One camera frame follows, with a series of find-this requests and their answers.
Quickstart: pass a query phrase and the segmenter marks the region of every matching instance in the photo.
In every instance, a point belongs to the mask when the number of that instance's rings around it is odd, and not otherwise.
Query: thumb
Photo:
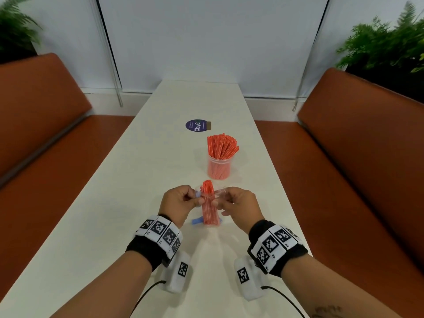
[[[192,198],[184,203],[186,203],[189,209],[192,210],[193,208],[201,206],[203,203],[205,203],[205,199],[203,197]]]
[[[212,205],[215,206],[218,210],[225,210],[228,212],[231,212],[232,209],[234,208],[234,204],[228,202],[225,199],[222,198],[217,198],[215,200],[212,201]]]

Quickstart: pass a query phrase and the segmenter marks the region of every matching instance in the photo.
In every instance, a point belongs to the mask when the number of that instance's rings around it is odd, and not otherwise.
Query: hand
[[[264,220],[254,193],[239,187],[227,187],[227,193],[212,201],[218,210],[223,209],[223,216],[230,215],[234,223],[247,234],[252,226]]]
[[[203,203],[204,198],[196,198],[195,191],[189,185],[182,185],[163,194],[158,214],[167,215],[178,228],[181,228],[190,211]]]

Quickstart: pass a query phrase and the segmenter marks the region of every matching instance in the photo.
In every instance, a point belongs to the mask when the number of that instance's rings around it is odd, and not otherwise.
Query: wrist strap
[[[249,232],[249,239],[252,244],[247,252],[265,274],[280,276],[290,259],[308,253],[303,242],[291,230],[269,221],[255,224]]]
[[[144,256],[155,270],[162,262],[168,267],[181,245],[183,234],[166,215],[149,217],[135,232],[126,251]]]

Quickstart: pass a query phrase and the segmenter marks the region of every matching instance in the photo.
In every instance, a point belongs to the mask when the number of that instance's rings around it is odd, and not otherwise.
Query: white device
[[[186,282],[186,275],[190,265],[190,256],[185,251],[177,251],[171,263],[162,271],[161,280],[166,283],[161,288],[170,293],[181,293]]]
[[[261,298],[265,293],[262,286],[268,284],[267,276],[259,269],[250,256],[243,256],[234,261],[237,285],[244,299],[251,301]]]

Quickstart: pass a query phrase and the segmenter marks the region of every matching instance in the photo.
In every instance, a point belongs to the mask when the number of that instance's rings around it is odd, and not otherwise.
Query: white table
[[[192,119],[211,121],[212,130],[189,131],[185,124]],[[208,179],[206,137],[219,133],[240,145],[223,185],[255,192],[267,219],[305,241],[239,86],[164,80],[3,299],[0,317],[49,317],[103,272],[144,219],[157,213],[166,190]],[[200,215],[195,209],[182,228],[181,248],[192,255],[187,290],[173,295],[155,287],[133,317],[299,317],[272,290],[244,300],[233,262],[246,254],[247,235],[230,217],[219,228],[192,226],[190,219]],[[153,273],[147,287],[158,278]],[[281,279],[270,281],[298,305]]]

